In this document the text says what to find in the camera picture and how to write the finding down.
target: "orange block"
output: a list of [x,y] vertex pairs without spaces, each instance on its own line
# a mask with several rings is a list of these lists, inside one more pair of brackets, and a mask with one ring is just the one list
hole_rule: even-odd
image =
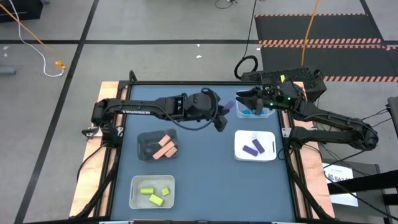
[[169,151],[166,152],[165,156],[167,158],[172,157],[175,153],[177,152],[177,149],[175,147],[171,148]]
[[169,141],[170,141],[170,136],[165,135],[160,141],[159,144],[163,147],[164,145],[166,145]]
[[165,145],[162,149],[160,149],[159,151],[157,151],[152,157],[154,159],[159,159],[160,157],[162,157],[167,151],[169,151],[171,148],[174,147],[174,143],[172,141],[170,141],[169,143],[167,143],[167,145]]

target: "yellow cable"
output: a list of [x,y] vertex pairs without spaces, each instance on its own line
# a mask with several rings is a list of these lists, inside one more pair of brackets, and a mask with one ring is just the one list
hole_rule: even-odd
[[301,54],[301,66],[304,66],[305,47],[307,46],[308,35],[310,33],[310,30],[311,30],[313,18],[315,17],[315,14],[317,13],[319,2],[320,2],[320,0],[317,0],[317,4],[315,5],[315,9],[313,9],[313,12],[312,12],[310,24],[308,25],[307,33],[305,34],[303,51],[302,51],[302,54]]
[[12,13],[10,11],[8,11],[8,9],[6,9],[6,7],[4,7],[2,4],[0,4],[0,7],[3,8],[4,11],[7,14],[9,14],[17,23],[19,23],[19,25],[21,25],[22,28],[24,28],[28,33],[30,33],[32,35],[32,37],[34,37],[34,39],[36,39],[45,48],[50,50],[56,56],[56,58],[58,59],[58,61],[56,61],[55,64],[58,65],[59,67],[61,67],[62,69],[65,69],[65,67],[63,66],[62,61],[60,60],[60,57],[59,57],[58,53],[53,48],[49,47],[48,45],[43,43],[38,37],[36,37],[36,35],[32,31],[30,31],[26,26],[24,26],[14,15],[12,15]]

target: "white paper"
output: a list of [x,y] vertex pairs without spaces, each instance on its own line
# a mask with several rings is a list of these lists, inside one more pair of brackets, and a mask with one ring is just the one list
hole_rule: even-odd
[[[334,180],[334,182],[354,178],[353,170],[343,166],[331,165],[330,167],[326,167],[324,171],[326,176],[329,179]],[[358,200],[350,194],[331,195],[330,199],[332,203],[358,207]]]

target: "label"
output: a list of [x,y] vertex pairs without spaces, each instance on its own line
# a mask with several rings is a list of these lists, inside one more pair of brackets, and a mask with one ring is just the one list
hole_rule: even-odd
[[[334,182],[338,182],[341,180],[348,180],[352,179],[353,177],[353,170],[347,167],[338,166],[338,165],[331,165],[330,167],[324,168],[326,176],[333,180]],[[331,195],[330,196],[332,203],[338,203],[341,205],[349,205],[358,207],[358,200],[354,198],[350,194],[338,194],[338,195]]]
[[150,114],[149,111],[128,111],[128,110],[122,110],[123,113],[126,114]]

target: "white plastic container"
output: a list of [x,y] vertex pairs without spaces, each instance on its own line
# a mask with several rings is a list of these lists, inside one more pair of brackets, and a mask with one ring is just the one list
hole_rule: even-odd
[[[174,205],[175,184],[172,175],[137,175],[131,180],[129,205],[132,209],[141,208],[171,208]],[[163,205],[158,206],[149,200],[150,195],[143,195],[140,189],[144,187],[155,188],[155,195],[162,198]],[[162,195],[162,189],[168,187],[170,193]]]
[[[253,144],[253,140],[257,139],[265,152],[258,153],[257,156],[253,156],[243,151],[244,146],[248,146],[252,149],[256,149]],[[256,162],[267,162],[272,161],[276,158],[277,148],[275,144],[275,135],[268,131],[244,131],[237,130],[235,132],[235,159],[240,161],[256,161]]]
[[[250,111],[251,114],[244,114],[243,111]],[[271,114],[275,113],[275,110],[270,110],[268,108],[263,108],[261,111],[260,115],[255,115],[253,111],[251,111],[249,108],[244,106],[242,103],[240,103],[238,100],[236,100],[236,115],[239,118],[268,118]]]

